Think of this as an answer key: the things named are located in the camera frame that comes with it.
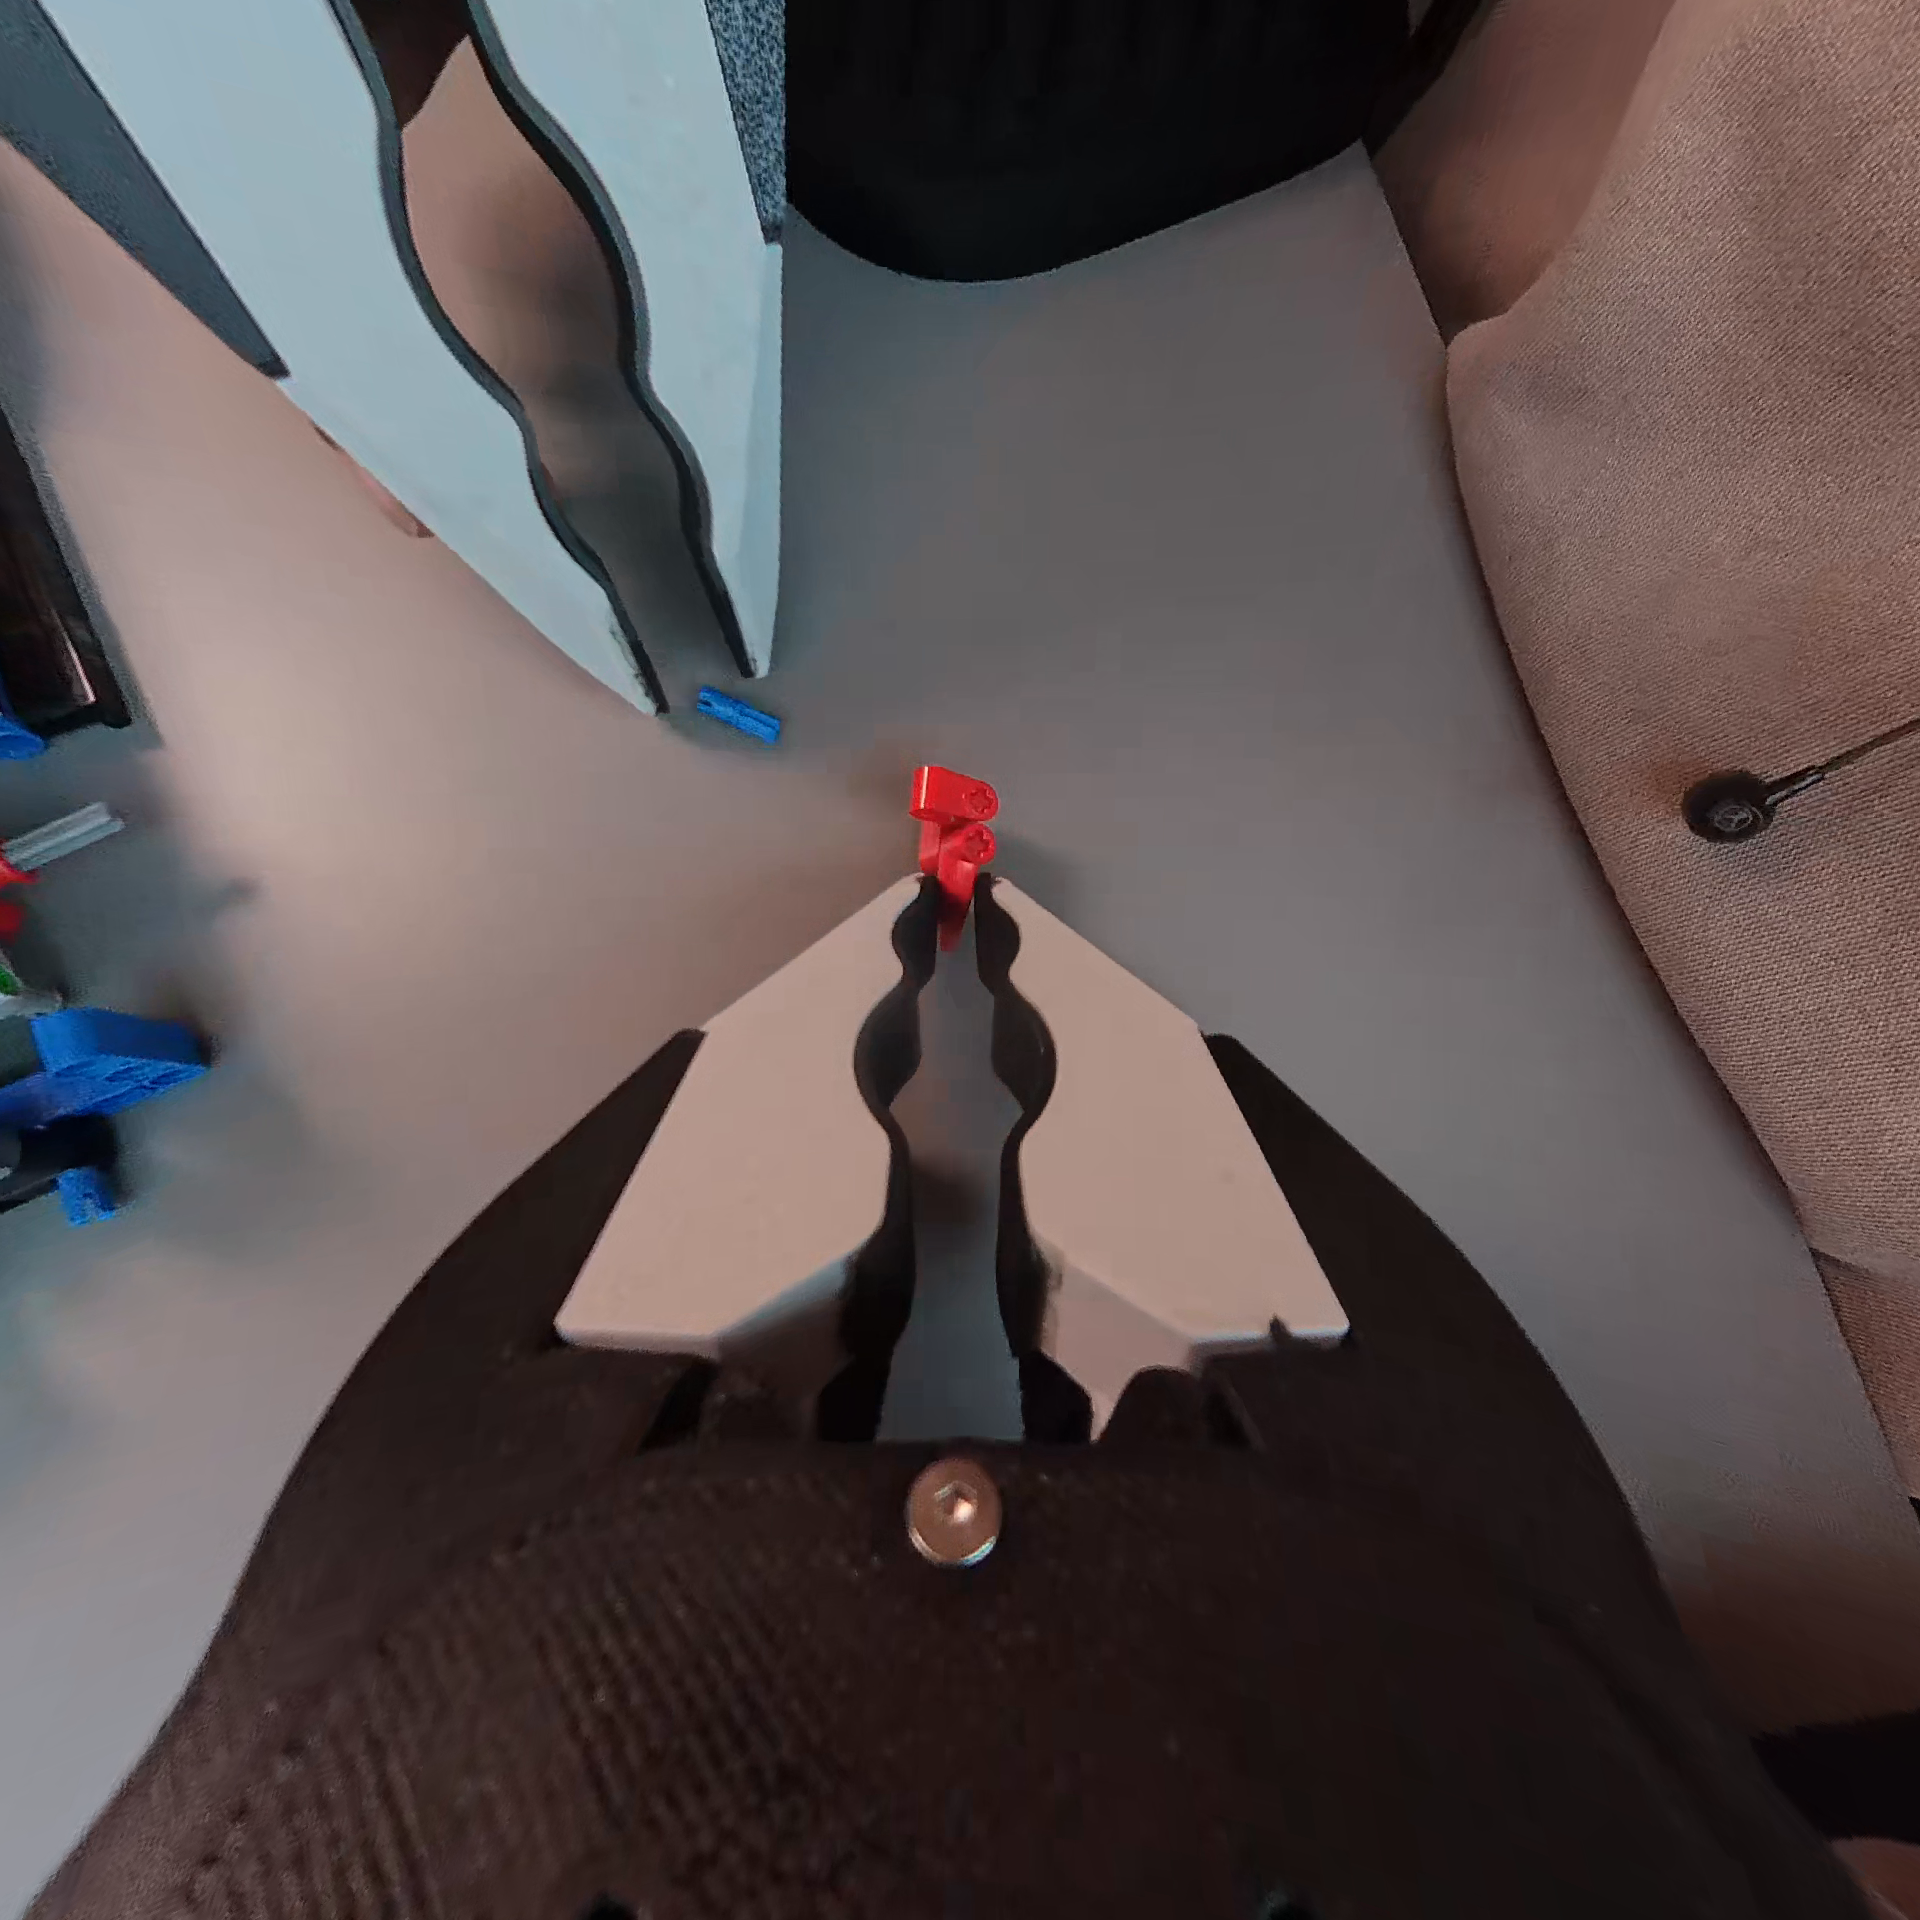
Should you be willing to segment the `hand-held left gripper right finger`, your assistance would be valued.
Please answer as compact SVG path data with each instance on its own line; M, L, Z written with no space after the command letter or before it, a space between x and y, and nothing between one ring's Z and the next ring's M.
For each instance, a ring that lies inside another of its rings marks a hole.
M1143 1372L1350 1337L1200 1026L1006 880L973 901L1000 1155L997 1297L1026 1420L1110 1420Z

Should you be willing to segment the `toy brick race car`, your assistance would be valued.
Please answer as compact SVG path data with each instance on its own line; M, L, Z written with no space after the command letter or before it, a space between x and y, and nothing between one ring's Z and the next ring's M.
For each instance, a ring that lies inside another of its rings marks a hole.
M2 771L74 733L120 733L129 701L109 667L25 448L2 420ZM2 1211L57 1201L71 1227L125 1206L119 1119L199 1080L212 1057L182 1024L67 1003L22 978L25 892L125 830L109 804L2 833Z

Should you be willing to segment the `person's beige hoodie torso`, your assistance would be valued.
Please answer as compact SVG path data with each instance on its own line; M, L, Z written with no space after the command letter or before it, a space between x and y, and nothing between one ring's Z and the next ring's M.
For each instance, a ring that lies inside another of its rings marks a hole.
M1916 4L1669 4L1445 406L1556 778L1916 1495L1916 740L1739 846L1683 815L1916 720Z

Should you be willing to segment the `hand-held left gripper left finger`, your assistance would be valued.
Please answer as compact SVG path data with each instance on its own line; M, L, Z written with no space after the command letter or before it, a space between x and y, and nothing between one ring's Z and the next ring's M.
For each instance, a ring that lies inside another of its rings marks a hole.
M705 1024L560 1310L574 1349L837 1347L889 1223L936 907L899 880Z

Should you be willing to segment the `grey desk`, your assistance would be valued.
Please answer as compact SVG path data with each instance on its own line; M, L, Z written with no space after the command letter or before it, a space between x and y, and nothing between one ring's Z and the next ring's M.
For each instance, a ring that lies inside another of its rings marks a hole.
M6 1223L2 1916L193 1677L417 1274L669 1031L899 880L904 775L1423 1206L1571 1389L1761 1729L1916 1706L1916 1518L1769 1167L1483 601L1372 175L1008 287L787 242L784 747L642 720L2 158L2 374L152 733L47 784L87 994L217 1070Z

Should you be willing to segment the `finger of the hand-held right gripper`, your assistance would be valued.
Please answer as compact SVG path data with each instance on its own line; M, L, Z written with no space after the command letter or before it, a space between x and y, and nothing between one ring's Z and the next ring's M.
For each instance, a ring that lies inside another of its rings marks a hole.
M422 267L402 126L355 4L47 14L266 331L301 414L579 671L660 717L660 676L523 403Z
M489 90L580 206L747 681L775 660L784 410L784 4L470 4Z

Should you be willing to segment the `red long brick connector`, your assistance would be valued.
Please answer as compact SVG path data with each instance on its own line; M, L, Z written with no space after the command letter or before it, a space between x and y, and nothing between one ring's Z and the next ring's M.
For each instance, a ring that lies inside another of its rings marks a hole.
M920 872L939 892L939 950L959 946L980 872L997 860L997 833L989 824L959 816L920 820Z

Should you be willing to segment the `person's right hand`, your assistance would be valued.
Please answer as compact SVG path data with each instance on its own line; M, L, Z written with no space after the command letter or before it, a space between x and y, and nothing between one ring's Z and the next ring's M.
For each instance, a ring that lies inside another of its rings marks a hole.
M463 4L355 4L402 126L431 292L514 392L560 507L590 535L669 535L672 464L638 410L624 305L580 208L493 95Z

